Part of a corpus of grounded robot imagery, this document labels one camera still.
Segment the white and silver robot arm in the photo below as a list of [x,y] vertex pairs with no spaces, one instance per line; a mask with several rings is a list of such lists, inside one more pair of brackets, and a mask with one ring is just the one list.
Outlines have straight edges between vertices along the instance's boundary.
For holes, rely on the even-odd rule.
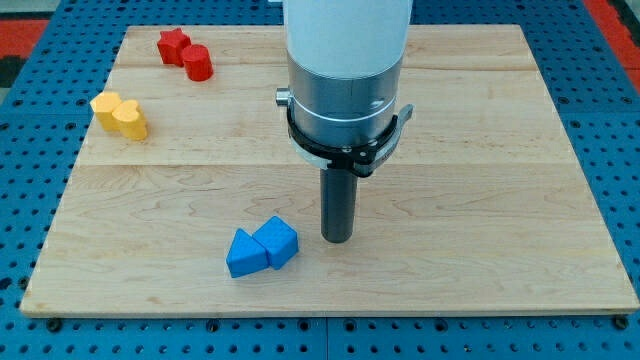
[[296,127],[330,147],[361,146],[391,123],[412,0],[285,0]]

